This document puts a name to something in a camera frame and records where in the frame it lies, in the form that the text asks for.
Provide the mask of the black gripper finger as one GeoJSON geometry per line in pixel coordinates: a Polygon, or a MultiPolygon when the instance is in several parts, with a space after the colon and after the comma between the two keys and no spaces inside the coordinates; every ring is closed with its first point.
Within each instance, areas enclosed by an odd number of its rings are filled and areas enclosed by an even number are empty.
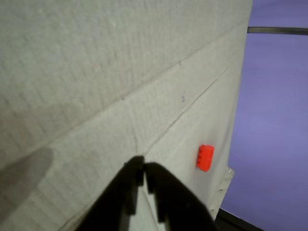
{"type": "Polygon", "coordinates": [[[157,219],[168,231],[216,231],[207,207],[162,165],[145,164],[148,193],[154,196],[157,219]]]}
{"type": "Polygon", "coordinates": [[[128,231],[136,214],[138,188],[143,186],[143,156],[135,156],[118,171],[99,196],[78,231],[128,231]]]}

